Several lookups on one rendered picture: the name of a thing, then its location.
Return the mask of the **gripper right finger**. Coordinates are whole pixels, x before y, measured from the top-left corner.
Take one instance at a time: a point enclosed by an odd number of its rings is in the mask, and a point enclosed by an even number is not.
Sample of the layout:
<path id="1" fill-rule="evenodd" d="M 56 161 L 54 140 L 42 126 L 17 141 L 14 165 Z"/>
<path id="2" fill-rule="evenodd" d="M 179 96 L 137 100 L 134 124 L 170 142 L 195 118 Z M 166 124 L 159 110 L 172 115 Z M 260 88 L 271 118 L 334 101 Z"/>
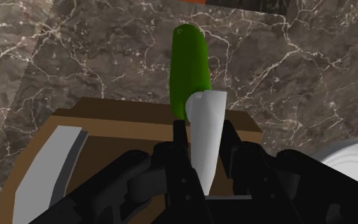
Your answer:
<path id="1" fill-rule="evenodd" d="M 219 156 L 259 224 L 358 224 L 358 181 L 296 150 L 269 155 L 224 121 Z"/>

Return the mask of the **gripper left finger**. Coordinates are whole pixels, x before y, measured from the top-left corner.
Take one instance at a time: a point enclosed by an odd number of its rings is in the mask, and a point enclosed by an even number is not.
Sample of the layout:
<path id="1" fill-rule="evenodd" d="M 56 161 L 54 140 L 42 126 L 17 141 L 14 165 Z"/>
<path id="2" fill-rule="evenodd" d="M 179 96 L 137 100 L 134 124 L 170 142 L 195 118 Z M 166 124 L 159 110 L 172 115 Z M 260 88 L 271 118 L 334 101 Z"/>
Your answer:
<path id="1" fill-rule="evenodd" d="M 151 224 L 214 224 L 189 161 L 184 121 L 174 121 L 173 134 L 151 155 L 124 152 L 29 224 L 127 224 L 158 195 L 165 209 Z"/>

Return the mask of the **white plate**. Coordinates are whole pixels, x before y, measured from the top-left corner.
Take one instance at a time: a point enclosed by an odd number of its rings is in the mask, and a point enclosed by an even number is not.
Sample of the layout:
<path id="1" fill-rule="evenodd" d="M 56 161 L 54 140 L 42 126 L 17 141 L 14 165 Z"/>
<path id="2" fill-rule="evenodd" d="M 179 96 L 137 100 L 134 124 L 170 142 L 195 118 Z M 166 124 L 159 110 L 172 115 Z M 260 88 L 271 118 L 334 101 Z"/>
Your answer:
<path id="1" fill-rule="evenodd" d="M 358 137 L 333 142 L 311 157 L 358 181 Z"/>

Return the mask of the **brown wooden block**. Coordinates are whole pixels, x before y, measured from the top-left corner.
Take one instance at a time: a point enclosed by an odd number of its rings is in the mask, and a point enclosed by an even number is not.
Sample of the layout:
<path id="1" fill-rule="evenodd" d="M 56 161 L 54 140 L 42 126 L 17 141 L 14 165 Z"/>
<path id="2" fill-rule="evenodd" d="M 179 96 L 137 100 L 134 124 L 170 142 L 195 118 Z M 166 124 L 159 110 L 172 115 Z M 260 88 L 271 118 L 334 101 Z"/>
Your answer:
<path id="1" fill-rule="evenodd" d="M 13 224 L 17 188 L 50 135 L 67 139 L 63 133 L 67 133 L 66 130 L 69 132 L 75 130 L 77 133 L 81 130 L 88 132 L 88 138 L 81 153 L 77 153 L 76 165 L 70 167 L 70 169 L 75 167 L 66 188 L 67 192 L 70 192 L 125 151 L 138 149 L 152 153 L 156 143 L 173 140 L 174 119 L 170 106 L 167 104 L 90 97 L 82 97 L 72 109 L 57 109 L 15 161 L 0 194 L 0 224 Z M 231 121 L 242 141 L 261 143 L 263 131 L 248 113 L 226 111 L 226 119 Z M 78 128 L 63 129 L 57 136 L 58 133 L 53 134 L 53 132 L 59 125 Z M 67 157 L 67 155 L 58 154 L 57 151 L 52 152 L 51 156 L 53 155 L 54 158 L 51 159 L 43 155 L 38 158 L 42 160 L 41 164 L 44 163 L 48 171 L 48 169 L 61 167 L 61 165 L 55 165 L 55 161 L 62 161 Z M 36 186 L 34 190 L 53 189 L 55 180 L 48 181 L 50 187 L 40 183 L 41 179 L 46 179 L 41 177 L 44 171 L 45 169 L 35 174 L 35 177 L 39 178 L 39 181 L 35 181 L 39 187 Z M 229 180 L 223 171 L 219 158 L 216 176 L 210 191 L 212 195 L 233 195 L 232 180 Z M 151 224 L 164 208 L 163 196 L 157 196 L 128 224 Z"/>

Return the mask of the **grey curved blade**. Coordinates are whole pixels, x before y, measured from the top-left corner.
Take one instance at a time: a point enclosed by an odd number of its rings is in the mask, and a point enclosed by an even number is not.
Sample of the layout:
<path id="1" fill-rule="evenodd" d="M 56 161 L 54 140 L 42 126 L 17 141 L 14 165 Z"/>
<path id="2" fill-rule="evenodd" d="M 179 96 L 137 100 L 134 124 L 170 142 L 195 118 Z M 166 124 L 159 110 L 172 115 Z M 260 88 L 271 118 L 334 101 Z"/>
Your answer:
<path id="1" fill-rule="evenodd" d="M 57 126 L 15 192 L 13 224 L 29 224 L 65 196 L 87 138 L 81 127 Z"/>

